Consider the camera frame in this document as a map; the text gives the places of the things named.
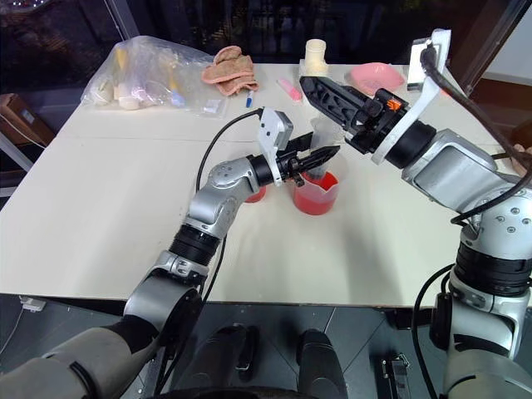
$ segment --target pink towel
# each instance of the pink towel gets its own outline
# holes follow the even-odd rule
[[[243,56],[238,46],[222,48],[214,57],[213,65],[207,66],[201,74],[201,80],[215,84],[224,96],[238,93],[243,88],[253,91],[259,88],[251,57]]]

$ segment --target plastic bag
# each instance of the plastic bag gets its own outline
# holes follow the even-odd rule
[[[222,116],[227,98],[201,81],[201,72],[213,59],[166,40],[134,37],[113,47],[83,91],[81,103],[125,110],[164,105]]]

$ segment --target floor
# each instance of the floor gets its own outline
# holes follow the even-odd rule
[[[3,345],[12,331],[20,309],[17,296],[0,295],[0,344]],[[42,355],[87,328],[112,324],[117,319],[116,316],[54,302],[48,302],[39,313],[24,311],[17,331],[0,356],[0,373],[9,372],[26,360]],[[373,308],[307,305],[208,304],[196,324],[182,362],[170,379],[172,386],[179,380],[194,351],[212,333],[232,323],[255,325],[261,333],[258,366],[249,385],[295,389],[298,375],[295,347],[298,336],[308,328],[316,328],[327,333],[337,351],[351,399],[377,397],[376,378],[380,378],[381,373],[375,364],[382,357],[399,352],[404,353],[411,362],[408,369],[411,397],[428,397],[409,331],[390,327],[384,313]],[[421,329],[421,348],[436,389],[440,390],[446,355],[431,344],[427,328]],[[527,313],[523,346],[517,362],[532,373],[531,309]],[[143,397],[145,383],[146,367],[123,397]],[[243,385],[236,373],[232,383],[235,386]]]

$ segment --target sticker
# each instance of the sticker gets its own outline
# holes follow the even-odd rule
[[[35,116],[33,116],[28,110],[22,110],[21,115],[30,125],[35,120]]]

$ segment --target blue marker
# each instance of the blue marker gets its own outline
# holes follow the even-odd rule
[[[248,91],[248,98],[246,98],[246,108],[250,108],[253,103],[253,90]]]

